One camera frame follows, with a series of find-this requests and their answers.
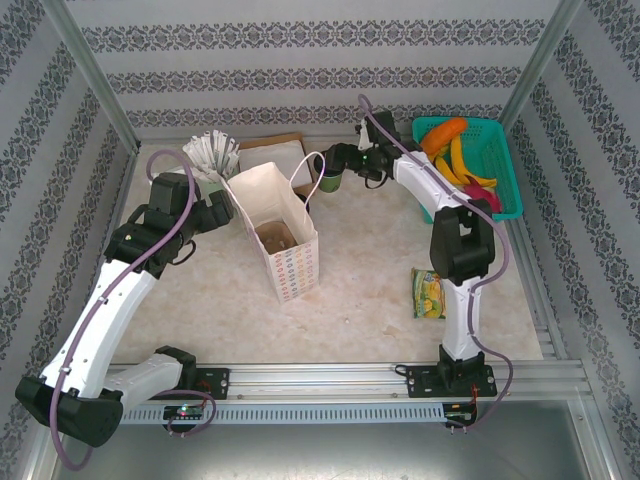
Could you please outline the brown pulp cup carrier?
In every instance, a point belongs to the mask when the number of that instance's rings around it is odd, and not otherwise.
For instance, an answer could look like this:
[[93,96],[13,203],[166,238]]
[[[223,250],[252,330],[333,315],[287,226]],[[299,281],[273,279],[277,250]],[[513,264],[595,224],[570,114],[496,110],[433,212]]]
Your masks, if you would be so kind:
[[256,227],[255,232],[269,255],[298,245],[291,230],[283,221],[266,222]]

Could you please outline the aluminium frame post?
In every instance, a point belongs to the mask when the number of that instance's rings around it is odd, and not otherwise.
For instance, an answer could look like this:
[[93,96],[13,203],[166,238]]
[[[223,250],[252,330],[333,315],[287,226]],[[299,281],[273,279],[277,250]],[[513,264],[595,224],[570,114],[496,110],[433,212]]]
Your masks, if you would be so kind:
[[106,112],[119,138],[129,152],[137,153],[140,141],[134,128],[66,2],[64,0],[39,1]]
[[559,0],[528,63],[499,117],[505,134],[515,124],[539,78],[545,71],[555,49],[573,22],[584,0]]

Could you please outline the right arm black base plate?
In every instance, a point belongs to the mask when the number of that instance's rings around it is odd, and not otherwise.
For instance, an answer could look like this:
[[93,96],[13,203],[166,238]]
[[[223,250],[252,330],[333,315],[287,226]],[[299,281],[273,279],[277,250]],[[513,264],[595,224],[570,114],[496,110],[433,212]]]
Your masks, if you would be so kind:
[[492,398],[498,394],[493,370],[488,365],[449,376],[441,374],[436,365],[409,366],[406,375],[410,398],[462,398],[474,393]]

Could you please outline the aluminium mounting rail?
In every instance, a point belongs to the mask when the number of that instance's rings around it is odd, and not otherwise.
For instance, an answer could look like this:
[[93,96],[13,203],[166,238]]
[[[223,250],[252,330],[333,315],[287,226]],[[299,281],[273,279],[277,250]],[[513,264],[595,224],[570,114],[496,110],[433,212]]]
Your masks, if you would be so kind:
[[[136,365],[116,365],[102,376],[86,379],[75,374],[63,382],[65,393],[96,398],[105,392],[105,378]],[[203,365],[228,368],[226,401],[356,402],[360,400],[411,399],[424,401],[490,402],[497,399],[539,400],[574,399],[591,395],[592,388],[578,361],[517,361],[512,367],[490,363],[498,394],[492,398],[410,398],[406,369],[390,363],[364,364],[236,364]]]

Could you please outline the white wrapped straws bundle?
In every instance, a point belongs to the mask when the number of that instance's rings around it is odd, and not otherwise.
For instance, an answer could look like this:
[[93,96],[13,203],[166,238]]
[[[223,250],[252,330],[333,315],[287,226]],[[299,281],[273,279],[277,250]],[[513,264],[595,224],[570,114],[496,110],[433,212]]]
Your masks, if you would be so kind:
[[240,171],[240,144],[227,133],[213,130],[202,136],[192,136],[182,150],[192,169],[201,177],[228,180]]

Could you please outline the white printed paper bag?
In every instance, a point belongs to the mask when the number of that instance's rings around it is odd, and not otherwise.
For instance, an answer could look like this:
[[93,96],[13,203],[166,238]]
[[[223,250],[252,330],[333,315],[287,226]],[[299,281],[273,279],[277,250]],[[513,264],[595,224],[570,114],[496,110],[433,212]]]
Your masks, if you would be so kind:
[[[278,299],[284,303],[308,292],[319,283],[319,234],[307,211],[308,200],[294,192],[292,180],[273,162],[255,166],[223,183],[238,210],[247,236],[262,259]],[[258,229],[280,222],[295,244],[269,253]]]

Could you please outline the orange toy fruit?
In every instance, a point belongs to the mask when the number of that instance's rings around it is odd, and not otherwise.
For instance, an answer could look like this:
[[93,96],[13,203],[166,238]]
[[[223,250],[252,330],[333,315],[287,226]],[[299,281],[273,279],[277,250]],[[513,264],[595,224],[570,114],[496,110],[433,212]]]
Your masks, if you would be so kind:
[[431,129],[421,140],[421,148],[428,155],[435,155],[456,136],[464,133],[467,127],[466,118],[452,117]]

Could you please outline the light green holder cup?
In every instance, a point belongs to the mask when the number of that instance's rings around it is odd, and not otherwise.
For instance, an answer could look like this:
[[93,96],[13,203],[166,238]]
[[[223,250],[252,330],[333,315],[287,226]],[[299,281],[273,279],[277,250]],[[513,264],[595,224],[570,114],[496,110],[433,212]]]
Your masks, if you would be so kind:
[[194,178],[198,186],[198,199],[208,199],[212,193],[225,190],[225,180],[216,172],[195,172]]

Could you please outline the pink toy dragon fruit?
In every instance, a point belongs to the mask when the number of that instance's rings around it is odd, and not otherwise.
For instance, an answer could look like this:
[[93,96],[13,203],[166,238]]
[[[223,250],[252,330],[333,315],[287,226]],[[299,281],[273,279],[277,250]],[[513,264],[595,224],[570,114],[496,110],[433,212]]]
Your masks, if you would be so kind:
[[501,201],[491,187],[483,187],[478,183],[471,183],[464,186],[464,193],[473,200],[486,200],[493,214],[502,212]]

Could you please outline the brown cardboard tray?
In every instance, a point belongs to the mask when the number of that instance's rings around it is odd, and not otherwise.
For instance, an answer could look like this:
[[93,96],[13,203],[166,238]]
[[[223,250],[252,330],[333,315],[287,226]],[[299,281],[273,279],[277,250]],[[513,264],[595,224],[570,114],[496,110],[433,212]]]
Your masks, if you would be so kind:
[[294,191],[295,187],[311,184],[313,189],[315,183],[309,166],[310,160],[307,158],[307,152],[303,145],[303,137],[300,133],[291,133],[265,137],[258,140],[243,141],[240,145],[239,152],[242,149],[267,146],[293,140],[298,140],[302,144],[305,157],[299,162],[298,167],[290,178],[285,177],[273,162],[269,162],[251,168],[248,171],[240,171],[236,177],[229,181],[231,188],[237,193],[242,190],[248,192],[250,188],[257,188],[258,190],[269,192],[270,190],[277,189],[278,186],[289,185]]

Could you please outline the teal plastic basket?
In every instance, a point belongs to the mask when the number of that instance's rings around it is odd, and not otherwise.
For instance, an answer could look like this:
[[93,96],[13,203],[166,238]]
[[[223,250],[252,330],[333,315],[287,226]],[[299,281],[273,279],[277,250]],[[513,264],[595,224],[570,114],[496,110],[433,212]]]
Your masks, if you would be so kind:
[[[452,117],[416,118],[412,122],[413,140],[420,144],[431,129],[450,118]],[[479,177],[497,180],[497,186],[492,190],[501,201],[502,212],[493,214],[493,219],[499,222],[518,218],[522,214],[523,207],[502,126],[494,120],[463,118],[468,121],[466,131],[460,135],[466,167]],[[450,143],[435,155],[428,155],[432,164],[437,155],[442,155],[451,167]],[[464,191],[465,185],[460,181],[451,184]]]

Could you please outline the grey metal panel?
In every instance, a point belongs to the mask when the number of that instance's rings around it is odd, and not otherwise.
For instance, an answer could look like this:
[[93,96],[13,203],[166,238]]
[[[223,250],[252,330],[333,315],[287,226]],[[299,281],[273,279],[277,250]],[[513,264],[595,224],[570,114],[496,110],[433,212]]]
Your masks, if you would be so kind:
[[81,471],[48,432],[10,480],[634,480],[588,400],[514,401],[480,426],[216,425],[183,440],[123,426]]

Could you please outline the green yellow snack bag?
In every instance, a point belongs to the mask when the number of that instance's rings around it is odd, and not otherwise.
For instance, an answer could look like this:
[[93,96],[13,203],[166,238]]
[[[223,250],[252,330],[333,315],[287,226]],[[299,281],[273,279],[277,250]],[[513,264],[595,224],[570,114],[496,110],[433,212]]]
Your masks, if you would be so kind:
[[446,318],[446,300],[441,277],[432,270],[411,270],[412,304],[415,318]]

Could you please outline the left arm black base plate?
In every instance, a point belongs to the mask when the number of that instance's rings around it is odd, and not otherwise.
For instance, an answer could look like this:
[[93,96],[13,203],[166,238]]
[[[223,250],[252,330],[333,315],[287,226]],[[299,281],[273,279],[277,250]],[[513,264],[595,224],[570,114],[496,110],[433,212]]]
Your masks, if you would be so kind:
[[209,394],[214,400],[226,400],[229,388],[228,368],[198,367],[193,389]]

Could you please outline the yellow toy banana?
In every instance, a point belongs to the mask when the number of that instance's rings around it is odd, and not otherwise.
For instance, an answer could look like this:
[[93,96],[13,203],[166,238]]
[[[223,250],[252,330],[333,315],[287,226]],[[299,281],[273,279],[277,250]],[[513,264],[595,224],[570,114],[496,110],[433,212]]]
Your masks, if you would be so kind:
[[459,179],[449,166],[447,161],[442,155],[437,155],[434,160],[434,165],[440,174],[451,183],[458,183]]
[[497,180],[479,177],[473,174],[464,162],[461,136],[455,136],[450,143],[451,167],[454,176],[462,185],[477,185],[480,187],[495,188]]

